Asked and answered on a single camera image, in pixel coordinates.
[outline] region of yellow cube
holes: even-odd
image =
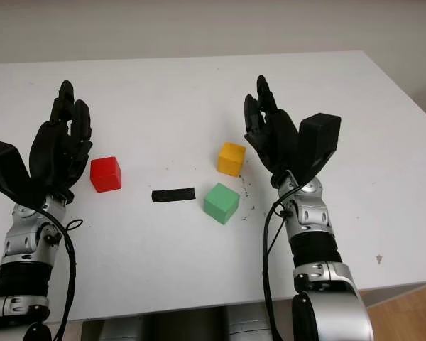
[[[232,176],[239,176],[245,152],[246,147],[226,142],[219,152],[218,171]]]

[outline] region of wooden block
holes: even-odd
[[[240,194],[218,183],[204,198],[204,211],[221,224],[226,224],[239,206]]]
[[[90,180],[97,192],[121,188],[121,170],[115,156],[92,160]]]
[[[219,152],[218,171],[232,176],[239,176],[245,152],[246,147],[226,142]]]

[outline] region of wire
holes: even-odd
[[[55,334],[55,337],[53,338],[53,341],[61,341],[63,339],[63,335],[65,334],[68,315],[70,313],[71,305],[74,300],[75,278],[76,278],[76,254],[75,254],[74,246],[72,245],[71,237],[68,234],[68,231],[78,228],[83,223],[83,221],[81,219],[73,220],[67,225],[66,228],[64,228],[63,225],[57,220],[57,218],[55,218],[53,215],[46,212],[45,210],[42,210],[39,207],[29,207],[29,208],[31,208],[32,210],[35,210],[36,212],[48,218],[57,227],[57,229],[60,231],[60,233],[63,236],[68,259],[70,260],[70,274],[68,279],[68,290],[66,294],[65,309],[63,311],[63,317],[62,317],[62,322],[60,323],[60,327],[58,328],[58,331]],[[74,222],[79,222],[79,224],[75,227],[72,227],[71,229],[68,229],[70,225]]]
[[[74,227],[71,227],[70,228],[70,226],[71,225],[73,225],[74,223],[77,223],[77,225],[76,226],[74,226]],[[82,219],[74,219],[74,220],[71,220],[70,222],[68,222],[68,225],[66,225],[66,230],[67,231],[72,231],[72,230],[74,230],[74,229],[77,229],[80,225],[82,225],[84,223],[84,220],[82,220]]]
[[[279,235],[279,232],[281,231],[283,227],[284,220],[281,226],[279,227],[279,230],[276,232],[276,235],[271,243],[270,249],[268,248],[268,226],[270,225],[270,220],[273,213],[276,213],[277,215],[279,215],[277,212],[275,212],[277,206],[283,205],[283,201],[287,199],[288,197],[290,197],[292,194],[296,193],[301,187],[302,186],[299,185],[296,188],[289,190],[286,194],[281,196],[278,200],[276,200],[273,203],[270,211],[268,211],[267,217],[265,219],[265,224],[263,226],[263,270],[262,270],[263,294],[265,296],[265,305],[267,308],[268,319],[270,320],[271,336],[273,338],[273,341],[283,341],[283,339],[280,336],[278,329],[276,327],[275,314],[273,311],[273,299],[271,298],[270,279],[268,277],[268,256],[270,254],[271,248],[273,247],[276,241],[276,238]]]
[[[278,229],[278,231],[276,232],[276,234],[275,234],[275,236],[274,236],[274,238],[273,238],[273,241],[272,241],[272,242],[271,242],[271,244],[270,244],[270,247],[268,248],[267,254],[270,254],[270,251],[271,251],[271,249],[273,248],[273,245],[274,245],[274,244],[275,244],[275,242],[276,242],[276,238],[278,238],[279,232],[281,232],[281,230],[283,229],[284,222],[285,222],[285,218],[283,218],[283,221],[281,222],[281,225],[279,226],[279,229]]]

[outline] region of white table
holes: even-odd
[[[358,287],[426,281],[426,115],[363,53],[0,65],[0,140],[24,160],[69,79],[90,107],[91,159],[120,162],[121,190],[96,193],[89,169],[72,189],[65,222],[85,223],[71,232],[70,319],[263,300],[263,221],[277,192],[243,138],[244,97],[256,93],[259,74],[296,125],[318,112],[342,117],[338,150],[319,178]],[[225,141],[248,147],[242,178],[215,169]],[[241,194],[226,226],[202,211],[217,182]],[[190,186],[196,200],[151,202],[152,190]],[[0,256],[11,208],[0,193]],[[285,233],[270,268],[274,298],[292,297]],[[66,287],[62,250],[50,281],[51,320],[60,319]]]

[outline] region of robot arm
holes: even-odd
[[[72,242],[59,222],[65,216],[66,204],[74,198],[70,187],[87,165],[91,133],[88,106],[81,100],[74,102],[72,85],[64,81],[50,120],[41,125],[31,147],[30,175],[18,150],[0,142],[0,192],[16,203],[0,263],[1,333],[7,328],[6,332],[32,337],[29,340],[39,340],[35,335],[50,339],[50,332],[47,334],[47,327],[41,323],[50,314],[48,282],[62,236],[71,263],[65,310],[70,308],[75,256]],[[12,325],[27,327],[9,329]]]
[[[268,83],[257,79],[258,99],[245,99],[245,138],[273,174],[271,184],[284,207],[283,217],[293,253],[295,340],[373,340],[371,321],[349,267],[337,251],[322,184],[315,177],[337,147],[341,119],[316,114],[297,131],[286,112],[277,108]],[[266,232],[272,211],[268,213]],[[263,285],[274,340],[282,340],[274,322],[264,247]]]

